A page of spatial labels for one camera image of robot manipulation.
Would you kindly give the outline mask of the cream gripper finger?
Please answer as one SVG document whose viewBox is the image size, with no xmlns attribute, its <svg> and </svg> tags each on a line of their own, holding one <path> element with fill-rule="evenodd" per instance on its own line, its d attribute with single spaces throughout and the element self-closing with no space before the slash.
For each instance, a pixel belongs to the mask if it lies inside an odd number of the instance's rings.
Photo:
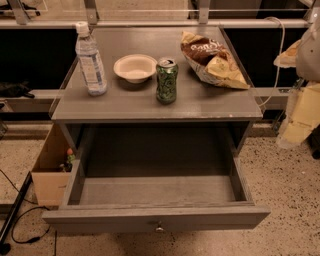
<svg viewBox="0 0 320 256">
<path fill-rule="evenodd" d="M 280 68 L 295 68 L 296 55 L 301 40 L 297 40 L 289 46 L 284 52 L 279 54 L 274 60 L 273 64 Z"/>
<path fill-rule="evenodd" d="M 320 84 L 308 83 L 302 89 L 293 89 L 285 114 L 276 143 L 290 149 L 299 146 L 320 125 Z"/>
</svg>

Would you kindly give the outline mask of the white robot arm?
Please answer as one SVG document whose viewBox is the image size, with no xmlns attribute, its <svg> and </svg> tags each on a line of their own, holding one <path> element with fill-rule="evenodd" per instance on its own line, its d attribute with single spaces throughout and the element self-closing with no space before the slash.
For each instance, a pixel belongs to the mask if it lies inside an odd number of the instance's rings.
<svg viewBox="0 0 320 256">
<path fill-rule="evenodd" d="M 290 91 L 286 118 L 282 122 L 277 144 L 284 149 L 300 145 L 320 125 L 320 19 L 274 60 L 277 67 L 295 67 L 299 78 L 307 82 Z"/>
</svg>

